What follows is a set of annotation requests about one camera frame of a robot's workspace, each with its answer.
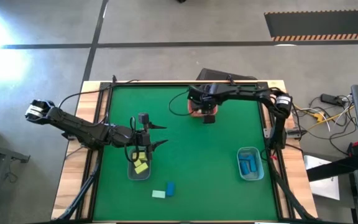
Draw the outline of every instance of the gray floor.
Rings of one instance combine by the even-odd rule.
[[[100,7],[101,0],[0,0],[0,45],[90,43]],[[358,0],[112,0],[99,42],[270,40],[264,12],[330,9],[358,9]],[[58,103],[79,91],[88,52],[0,50],[0,146],[31,155],[27,165],[12,165],[19,180],[0,192],[0,223],[50,218],[67,142],[51,126],[26,122],[24,112],[33,99]],[[358,83],[358,45],[98,49],[90,80],[110,80],[113,74],[120,80],[193,80],[202,68],[284,80],[295,103],[307,106],[321,93],[349,94]],[[63,108],[73,113],[75,105],[72,99]],[[301,120],[304,127],[313,123]],[[313,132],[329,136],[324,125]],[[345,148],[356,140],[354,133],[335,143]],[[308,135],[301,146],[342,156]],[[340,202],[315,197],[316,206],[325,220],[351,222],[347,177],[340,183]]]

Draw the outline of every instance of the green table surface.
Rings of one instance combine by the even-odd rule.
[[[129,125],[129,118],[148,113],[153,124],[167,129],[150,131],[152,141],[168,139],[153,154],[151,175],[129,180],[123,149],[105,147],[99,178],[94,220],[277,220],[270,174],[241,179],[236,161],[239,148],[264,148],[258,104],[226,101],[218,108],[216,122],[175,116],[168,102],[185,86],[121,86],[114,89],[110,122]],[[186,94],[172,103],[186,113]],[[172,197],[152,198],[153,190],[165,191],[175,183]]]

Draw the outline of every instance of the wooden table edge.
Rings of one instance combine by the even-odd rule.
[[[98,90],[101,82],[108,81],[87,81],[83,83],[82,92]],[[167,80],[167,81],[133,81],[133,83],[229,83],[229,81],[222,80]],[[269,87],[277,87],[282,91],[286,91],[283,80],[236,80],[236,83],[257,83],[267,82]],[[90,93],[80,95],[78,106],[76,109],[76,116],[83,118],[87,121],[93,122],[94,113],[96,109],[98,94]],[[101,110],[100,117],[103,117],[103,110]],[[269,121],[269,115],[267,114],[266,108],[264,108],[265,120]],[[292,116],[287,119],[285,124],[286,128],[293,128],[294,122]],[[287,143],[292,144],[296,147],[300,147],[299,142],[294,139],[287,139]],[[70,153],[77,149],[79,146],[77,141],[70,141],[67,147],[67,153]],[[291,191],[295,197],[299,200],[302,206],[314,217],[317,217],[316,207],[314,205],[313,196],[310,189],[310,184],[306,169],[303,163],[302,153],[291,147],[286,147],[282,150],[284,164],[287,172],[288,183]],[[85,166],[86,150],[84,152],[76,152],[70,156],[67,161],[64,162],[62,167],[62,174],[60,176],[59,186],[53,205],[51,218],[57,218],[61,215],[66,207],[71,203],[79,192],[81,186],[81,179],[83,175],[83,169]],[[90,191],[88,191],[85,199],[90,199]],[[284,217],[288,217],[287,203],[285,196],[281,189],[279,189],[280,203],[282,205],[282,212]],[[85,203],[82,217],[85,217],[88,211],[89,202]]]

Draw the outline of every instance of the wooden table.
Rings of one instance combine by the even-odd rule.
[[[140,82],[180,83],[180,82],[194,82],[194,80],[193,81],[140,81]],[[212,81],[198,81],[198,82],[211,83]],[[236,82],[238,83],[267,82],[269,87],[277,87],[285,91],[285,85],[283,80],[257,80],[257,81],[247,80],[247,81],[236,81]],[[98,90],[100,87],[100,83],[101,82],[99,81],[84,82],[82,91]],[[107,103],[107,94],[104,94],[104,96],[105,97],[103,97],[102,99],[101,109],[99,113],[100,119],[104,116],[104,111]],[[97,101],[98,101],[98,93],[80,95],[76,116],[79,118],[83,118],[89,122],[93,122],[95,117]],[[264,116],[267,123],[267,127],[271,126],[269,123],[270,119],[268,113],[264,113]],[[290,116],[287,119],[285,126],[286,128],[294,128],[294,125],[295,124],[293,122],[293,117]],[[287,143],[297,147],[300,146],[299,142],[294,139],[287,139]],[[67,148],[67,154],[73,152],[79,147],[80,144],[78,143],[78,141],[70,141]],[[56,194],[55,203],[53,206],[52,218],[59,217],[78,194],[81,187],[81,181],[84,175],[86,154],[87,154],[87,150],[81,149],[75,154],[71,155],[70,158],[65,161],[62,169],[60,183]],[[94,151],[93,154],[94,154],[93,159],[95,159],[96,158],[95,155],[97,154],[97,151]],[[291,191],[293,192],[295,197],[299,200],[299,202],[302,204],[302,206],[304,206],[311,215],[317,217],[317,211],[314,205],[313,196],[311,194],[308,176],[306,174],[305,165],[303,163],[302,153],[296,149],[287,146],[285,149],[282,150],[282,154],[285,164],[285,170],[287,173],[287,179]],[[81,217],[84,218],[88,214],[88,207],[90,204],[90,192],[91,189],[88,191],[88,193],[85,196],[84,209],[81,214]],[[283,217],[288,217],[287,201],[281,190],[279,190],[279,196],[280,196],[280,203],[282,205]]]

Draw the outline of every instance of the black mat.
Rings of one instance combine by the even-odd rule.
[[[266,12],[274,41],[358,39],[358,10]]]

